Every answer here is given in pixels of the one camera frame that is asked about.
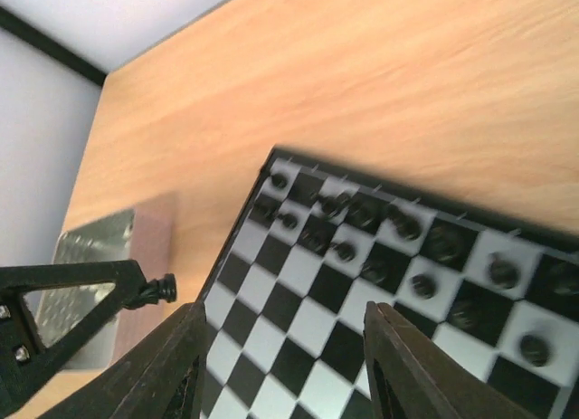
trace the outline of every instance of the chess pawn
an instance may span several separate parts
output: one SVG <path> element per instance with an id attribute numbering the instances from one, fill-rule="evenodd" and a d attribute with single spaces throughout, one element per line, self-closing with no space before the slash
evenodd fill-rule
<path id="1" fill-rule="evenodd" d="M 337 257 L 344 262 L 350 262 L 356 257 L 356 248 L 346 241 L 342 243 L 330 243 L 329 248 L 334 250 Z"/>

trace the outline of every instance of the black square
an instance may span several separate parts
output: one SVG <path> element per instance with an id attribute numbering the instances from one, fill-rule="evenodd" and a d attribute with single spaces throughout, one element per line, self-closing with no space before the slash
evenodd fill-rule
<path id="1" fill-rule="evenodd" d="M 319 192 L 323 185 L 324 180 L 319 177 L 298 173 L 289 191 L 288 199 L 311 208 L 316 203 L 316 199 L 311 195 Z"/>
<path id="2" fill-rule="evenodd" d="M 301 298 L 280 283 L 276 283 L 263 307 L 263 316 L 283 331 L 288 331 L 296 316 Z"/>
<path id="3" fill-rule="evenodd" d="M 247 276 L 247 272 L 250 270 L 250 266 L 249 263 L 231 252 L 217 280 L 221 282 L 225 288 L 237 294 Z"/>
<path id="4" fill-rule="evenodd" d="M 463 306 L 467 306 L 467 308 L 466 310 L 463 308 L 461 311 L 461 318 L 464 319 L 464 315 L 466 315 L 466 318 L 472 319 L 469 327 L 465 327 L 453 316 L 453 312 Z M 446 320 L 457 329 L 461 329 L 495 347 L 512 308 L 513 301 L 510 299 L 469 281 L 464 281 Z"/>
<path id="5" fill-rule="evenodd" d="M 353 226 L 360 231 L 370 233 L 371 235 L 376 235 L 378 229 L 380 228 L 380 224 L 384 219 L 383 211 L 386 205 L 387 203 L 384 200 L 380 200 L 376 197 L 365 195 L 363 193 L 356 193 L 352 197 L 352 201 L 350 207 L 347 210 L 344 223 L 349 224 L 350 226 Z M 368 215 L 368 218 L 371 218 L 372 220 L 360 223 L 360 210 L 365 211 Z"/>
<path id="6" fill-rule="evenodd" d="M 352 393 L 352 396 L 350 396 L 350 400 L 347 402 L 346 409 L 340 416 L 340 419 L 372 417 L 373 414 L 374 412 L 372 411 L 372 403 L 370 400 L 355 390 Z"/>
<path id="7" fill-rule="evenodd" d="M 289 419 L 314 419 L 314 416 L 309 414 L 300 404 L 296 404 L 296 408 L 293 409 L 293 413 Z"/>
<path id="8" fill-rule="evenodd" d="M 488 383 L 508 399 L 539 418 L 549 416 L 559 392 L 559 388 L 554 384 L 503 357 L 497 359 Z"/>
<path id="9" fill-rule="evenodd" d="M 286 338 L 271 367 L 271 373 L 295 396 L 299 396 L 315 361 L 306 351 Z"/>
<path id="10" fill-rule="evenodd" d="M 394 304 L 394 309 L 403 317 L 408 319 L 417 329 L 419 329 L 424 336 L 432 338 L 434 331 L 438 327 L 438 323 L 426 318 L 414 310 L 407 308 L 401 303 Z"/>
<path id="11" fill-rule="evenodd" d="M 555 293 L 557 282 L 565 276 L 565 268 L 569 269 L 569 272 L 574 271 L 575 275 L 579 272 L 578 267 L 544 254 L 536 267 L 525 298 L 542 308 L 579 322 L 579 297 Z"/>
<path id="12" fill-rule="evenodd" d="M 227 385 L 243 401 L 251 407 L 255 396 L 260 390 L 265 375 L 244 354 L 237 359 Z"/>
<path id="13" fill-rule="evenodd" d="M 257 315 L 253 310 L 236 300 L 223 323 L 223 330 L 243 347 L 256 319 Z"/>
<path id="14" fill-rule="evenodd" d="M 573 392 L 561 419 L 577 419 L 577 417 L 579 417 L 579 377 L 575 381 Z"/>
<path id="15" fill-rule="evenodd" d="M 352 286 L 352 279 L 332 267 L 322 264 L 309 288 L 308 295 L 322 306 L 338 313 Z"/>
<path id="16" fill-rule="evenodd" d="M 205 413 L 205 416 L 209 416 L 213 411 L 222 389 L 223 388 L 213 374 L 209 371 L 205 371 L 203 398 L 201 400 L 201 410 Z"/>
<path id="17" fill-rule="evenodd" d="M 364 340 L 340 321 L 329 335 L 321 359 L 341 376 L 354 383 L 364 364 Z"/>
<path id="18" fill-rule="evenodd" d="M 279 200 L 274 199 L 269 195 L 265 195 L 261 193 L 255 198 L 254 203 L 259 203 L 266 205 L 271 208 L 272 212 L 275 212 L 280 209 L 281 202 Z M 259 214 L 256 210 L 252 208 L 249 214 L 249 218 L 251 218 L 255 223 L 261 224 L 266 229 L 269 229 L 273 222 L 275 221 L 275 217 L 272 216 L 270 218 L 265 218 L 263 215 Z"/>
<path id="19" fill-rule="evenodd" d="M 311 215 L 304 224 L 304 228 L 298 237 L 298 244 L 301 245 L 304 249 L 307 249 L 310 252 L 317 254 L 318 256 L 324 256 L 324 254 L 327 252 L 327 249 L 329 248 L 330 243 L 332 242 L 332 238 L 334 238 L 336 229 L 337 226 L 335 224 L 322 220 L 315 215 Z M 323 245 L 321 245 L 318 249 L 314 248 L 311 243 L 306 240 L 306 233 L 315 234 L 318 236 L 319 239 L 323 242 Z"/>
<path id="20" fill-rule="evenodd" d="M 384 277 L 376 283 L 371 277 L 367 277 L 367 280 L 371 281 L 373 284 L 395 294 L 398 291 L 398 287 L 408 270 L 408 265 L 412 258 L 404 253 L 398 252 L 390 247 L 386 247 L 380 243 L 375 243 L 374 247 L 368 254 L 368 258 L 365 260 L 365 266 L 373 266 L 375 270 L 383 271 Z M 363 279 L 366 279 L 366 274 L 364 271 L 361 274 Z"/>
<path id="21" fill-rule="evenodd" d="M 255 263 L 277 276 L 280 274 L 283 264 L 286 263 L 290 250 L 291 246 L 270 235 L 265 239 L 255 258 Z"/>
<path id="22" fill-rule="evenodd" d="M 437 252 L 434 251 L 434 245 L 440 242 L 440 236 L 437 234 L 439 231 L 442 236 L 448 237 L 449 242 L 454 246 L 455 255 L 449 256 L 450 259 L 448 261 L 442 261 L 440 257 L 437 257 Z M 479 233 L 472 229 L 435 218 L 424 238 L 420 254 L 453 270 L 462 271 L 478 236 Z"/>

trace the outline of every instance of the black baseboard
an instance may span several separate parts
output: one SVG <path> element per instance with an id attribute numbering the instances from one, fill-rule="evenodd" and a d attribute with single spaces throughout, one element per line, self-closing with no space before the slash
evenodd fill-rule
<path id="1" fill-rule="evenodd" d="M 0 28 L 102 87 L 107 74 L 0 6 Z"/>

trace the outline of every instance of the white square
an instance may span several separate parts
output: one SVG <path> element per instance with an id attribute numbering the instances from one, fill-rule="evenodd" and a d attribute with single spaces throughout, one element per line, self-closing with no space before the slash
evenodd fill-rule
<path id="1" fill-rule="evenodd" d="M 253 263 L 267 236 L 267 229 L 246 218 L 235 237 L 232 250 L 248 263 Z"/>
<path id="2" fill-rule="evenodd" d="M 283 226 L 281 220 L 276 220 L 271 225 L 270 234 L 286 244 L 293 245 L 298 241 L 299 234 L 309 218 L 309 209 L 286 199 L 280 206 L 280 213 L 294 215 L 298 219 L 298 225 L 294 229 L 288 229 Z"/>
<path id="3" fill-rule="evenodd" d="M 252 414 L 256 419 L 290 419 L 295 405 L 290 391 L 273 376 L 266 376 L 253 401 Z"/>
<path id="4" fill-rule="evenodd" d="M 334 234 L 332 240 L 334 243 L 347 242 L 356 249 L 356 257 L 349 262 L 342 261 L 337 253 L 333 250 L 328 250 L 325 263 L 336 270 L 343 272 L 349 277 L 355 278 L 360 275 L 362 264 L 368 257 L 374 245 L 374 237 L 369 233 L 358 231 L 355 227 L 348 224 L 341 224 Z"/>
<path id="5" fill-rule="evenodd" d="M 360 369 L 360 374 L 358 374 L 358 378 L 356 379 L 356 387 L 357 389 L 366 395 L 368 399 L 370 399 L 370 383 L 368 382 L 368 368 L 365 364 Z"/>
<path id="6" fill-rule="evenodd" d="M 209 419 L 246 419 L 248 411 L 229 387 L 224 387 L 217 398 Z"/>
<path id="7" fill-rule="evenodd" d="M 296 180 L 300 170 L 301 167 L 299 165 L 290 163 L 287 159 L 276 159 L 271 165 L 270 171 L 272 174 L 282 173 L 288 179 L 288 184 L 285 188 L 276 188 L 271 184 L 271 180 L 267 178 L 261 187 L 261 192 L 276 199 L 285 199 L 290 193 L 291 186 L 293 186 L 293 182 Z"/>
<path id="8" fill-rule="evenodd" d="M 289 336 L 313 357 L 319 357 L 336 323 L 335 315 L 306 297 L 289 326 Z"/>
<path id="9" fill-rule="evenodd" d="M 260 313 L 275 285 L 275 278 L 259 265 L 252 265 L 239 289 L 238 297 Z"/>
<path id="10" fill-rule="evenodd" d="M 324 362 L 314 364 L 299 400 L 313 414 L 339 419 L 352 393 L 352 385 Z"/>
<path id="11" fill-rule="evenodd" d="M 220 331 L 207 354 L 207 369 L 224 385 L 241 353 L 242 351 L 237 347 L 237 344 Z"/>
<path id="12" fill-rule="evenodd" d="M 446 323 L 436 329 L 432 341 L 471 375 L 487 381 L 496 360 L 494 348 Z"/>
<path id="13" fill-rule="evenodd" d="M 260 315 L 245 342 L 243 351 L 255 365 L 267 373 L 270 372 L 284 339 L 285 334 Z"/>
<path id="14" fill-rule="evenodd" d="M 360 334 L 364 331 L 365 307 L 368 301 L 393 305 L 394 296 L 364 279 L 358 278 L 354 281 L 338 316 Z"/>
<path id="15" fill-rule="evenodd" d="M 339 179 L 333 176 L 319 176 L 319 177 L 322 177 L 322 179 L 324 179 L 324 184 L 322 184 L 322 187 L 319 189 L 319 193 L 321 195 L 327 195 L 330 197 L 336 197 L 337 195 L 341 195 L 342 193 L 355 195 L 357 191 L 360 189 L 360 186 L 345 179 Z M 320 203 L 314 204 L 314 206 L 312 206 L 311 212 L 316 217 L 321 218 L 327 217 L 322 212 Z M 347 211 L 345 209 L 339 215 L 330 219 L 330 221 L 334 224 L 341 224 L 342 222 L 344 222 L 344 219 L 346 219 L 346 214 Z"/>
<path id="16" fill-rule="evenodd" d="M 278 280 L 300 297 L 305 297 L 321 266 L 319 256 L 296 246 L 289 251 Z"/>
<path id="17" fill-rule="evenodd" d="M 225 322 L 234 301 L 235 296 L 221 283 L 216 281 L 213 284 L 204 303 L 205 315 L 216 329 L 220 329 Z"/>
<path id="18" fill-rule="evenodd" d="M 488 272 L 493 253 L 498 253 L 518 267 L 520 280 L 514 288 L 503 290 L 490 280 Z M 468 279 L 478 285 L 517 300 L 525 295 L 541 254 L 540 247 L 535 244 L 504 233 L 486 230 L 479 234 L 463 271 Z"/>
<path id="19" fill-rule="evenodd" d="M 376 240 L 379 243 L 386 244 L 388 247 L 392 247 L 393 249 L 409 256 L 414 256 L 419 252 L 422 242 L 424 241 L 428 230 L 431 228 L 436 213 L 432 209 L 403 199 L 395 199 L 393 205 L 398 206 L 405 214 L 411 215 L 418 220 L 422 228 L 422 234 L 415 240 L 405 240 L 398 235 L 392 222 L 384 220 L 378 229 Z"/>
<path id="20" fill-rule="evenodd" d="M 421 299 L 414 292 L 412 278 L 418 274 L 427 274 L 436 282 L 436 293 L 427 300 Z M 410 262 L 398 288 L 397 300 L 429 319 L 436 322 L 444 321 L 459 290 L 460 282 L 461 276 L 458 272 L 422 256 L 416 256 Z"/>
<path id="21" fill-rule="evenodd" d="M 526 334 L 538 335 L 549 344 L 550 359 L 543 367 L 532 366 L 519 353 L 519 341 Z M 498 340 L 501 356 L 558 386 L 571 385 L 577 375 L 578 345 L 579 324 L 527 301 L 515 304 Z"/>

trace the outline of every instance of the chessboard frame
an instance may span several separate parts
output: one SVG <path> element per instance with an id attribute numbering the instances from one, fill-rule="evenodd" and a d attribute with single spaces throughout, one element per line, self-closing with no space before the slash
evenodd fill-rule
<path id="1" fill-rule="evenodd" d="M 361 186 L 377 188 L 391 195 L 402 199 L 414 201 L 420 199 L 420 205 L 443 211 L 447 214 L 456 215 L 462 221 L 471 221 L 482 224 L 488 228 L 496 229 L 503 233 L 512 233 L 517 238 L 522 238 L 530 242 L 539 243 L 545 247 L 560 252 L 564 260 L 579 262 L 579 236 L 571 233 L 558 231 L 550 226 L 531 223 L 514 216 L 501 214 L 497 211 L 464 203 L 451 199 L 446 195 L 422 190 L 414 186 L 408 186 L 389 177 L 378 177 L 372 172 L 365 171 L 361 166 L 338 163 L 333 159 L 305 153 L 303 151 L 281 146 L 274 146 L 268 155 L 264 165 L 261 167 L 258 177 L 245 200 L 242 210 L 235 219 L 225 244 L 223 245 L 214 266 L 211 269 L 204 286 L 202 287 L 198 300 L 204 300 L 209 290 L 213 286 L 219 274 L 221 263 L 227 257 L 233 245 L 233 237 L 239 232 L 243 221 L 252 209 L 252 204 L 260 192 L 265 180 L 268 178 L 267 170 L 277 159 L 295 161 L 303 167 L 310 167 L 313 170 L 327 173 L 333 176 L 345 176 L 348 181 L 352 181 Z"/>

